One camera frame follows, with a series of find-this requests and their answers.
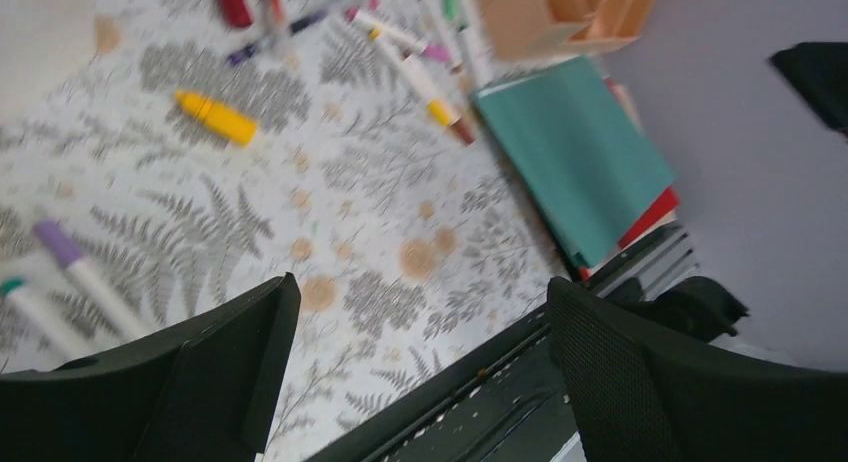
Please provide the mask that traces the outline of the teal file folder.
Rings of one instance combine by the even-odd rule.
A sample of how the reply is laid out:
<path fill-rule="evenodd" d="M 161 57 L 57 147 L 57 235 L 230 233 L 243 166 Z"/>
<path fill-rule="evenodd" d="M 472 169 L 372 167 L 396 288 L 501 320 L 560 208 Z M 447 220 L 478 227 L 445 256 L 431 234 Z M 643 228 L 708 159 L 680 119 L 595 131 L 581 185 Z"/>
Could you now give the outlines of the teal file folder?
<path fill-rule="evenodd" d="M 474 102 L 556 240 L 588 266 L 676 178 L 588 57 L 489 85 Z"/>

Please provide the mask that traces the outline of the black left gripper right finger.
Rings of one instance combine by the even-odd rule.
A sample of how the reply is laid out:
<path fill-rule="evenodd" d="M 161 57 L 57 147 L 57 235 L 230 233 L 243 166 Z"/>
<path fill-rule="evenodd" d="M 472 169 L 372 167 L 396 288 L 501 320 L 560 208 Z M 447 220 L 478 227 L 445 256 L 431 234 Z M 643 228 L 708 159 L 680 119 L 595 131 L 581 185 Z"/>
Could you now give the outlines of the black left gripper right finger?
<path fill-rule="evenodd" d="M 590 461 L 843 461 L 847 377 L 695 340 L 561 277 L 551 349 Z"/>

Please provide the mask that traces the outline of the red file folder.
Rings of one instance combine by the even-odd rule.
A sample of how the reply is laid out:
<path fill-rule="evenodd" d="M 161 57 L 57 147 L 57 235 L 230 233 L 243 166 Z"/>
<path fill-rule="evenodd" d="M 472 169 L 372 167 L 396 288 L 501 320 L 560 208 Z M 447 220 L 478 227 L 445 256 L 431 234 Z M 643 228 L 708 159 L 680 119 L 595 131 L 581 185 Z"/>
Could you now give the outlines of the red file folder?
<path fill-rule="evenodd" d="M 638 110 L 628 89 L 624 85 L 617 83 L 610 76 L 606 76 L 604 78 L 604 82 L 627 113 L 631 122 L 642 134 L 645 134 Z M 613 251 L 610 252 L 600 263 L 591 267 L 585 265 L 578 267 L 580 280 L 588 281 L 589 278 L 599 272 L 606 263 L 611 262 L 615 256 L 622 254 L 628 247 L 644 238 L 651 231 L 662 225 L 675 222 L 677 220 L 675 210 L 678 205 L 679 198 L 677 193 L 671 186 L 669 186 L 625 233 L 625 235 L 619 240 L 618 244 L 614 247 Z"/>

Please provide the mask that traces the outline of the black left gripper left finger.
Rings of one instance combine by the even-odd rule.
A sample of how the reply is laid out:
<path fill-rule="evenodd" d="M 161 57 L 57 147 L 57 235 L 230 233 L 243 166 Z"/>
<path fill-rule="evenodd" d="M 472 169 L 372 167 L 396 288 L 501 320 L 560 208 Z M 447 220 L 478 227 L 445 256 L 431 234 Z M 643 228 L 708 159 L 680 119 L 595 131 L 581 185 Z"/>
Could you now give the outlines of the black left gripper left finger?
<path fill-rule="evenodd" d="M 267 447 L 301 293 L 272 278 L 51 371 L 1 378 L 5 461 L 252 461 Z"/>

